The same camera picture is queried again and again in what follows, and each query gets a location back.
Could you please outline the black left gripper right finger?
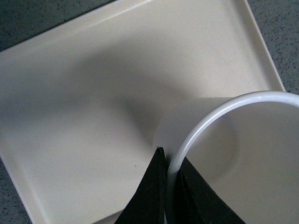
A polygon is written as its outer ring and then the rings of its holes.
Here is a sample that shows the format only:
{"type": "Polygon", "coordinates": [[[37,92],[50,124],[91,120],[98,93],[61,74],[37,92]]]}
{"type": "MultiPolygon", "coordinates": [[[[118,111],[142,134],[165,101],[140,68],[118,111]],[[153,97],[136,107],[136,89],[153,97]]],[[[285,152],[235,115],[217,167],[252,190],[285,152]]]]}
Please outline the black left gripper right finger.
{"type": "Polygon", "coordinates": [[[178,224],[245,223],[219,198],[187,158],[176,179],[175,217],[178,224]]]}

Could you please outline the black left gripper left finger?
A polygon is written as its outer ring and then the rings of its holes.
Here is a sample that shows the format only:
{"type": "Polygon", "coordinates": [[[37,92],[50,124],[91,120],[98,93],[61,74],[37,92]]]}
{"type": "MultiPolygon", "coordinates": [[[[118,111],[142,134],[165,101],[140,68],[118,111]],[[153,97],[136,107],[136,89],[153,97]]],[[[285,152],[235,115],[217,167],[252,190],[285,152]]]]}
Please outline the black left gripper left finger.
{"type": "Polygon", "coordinates": [[[164,149],[158,147],[133,197],[117,224],[163,224],[166,195],[166,161],[164,149]]]}

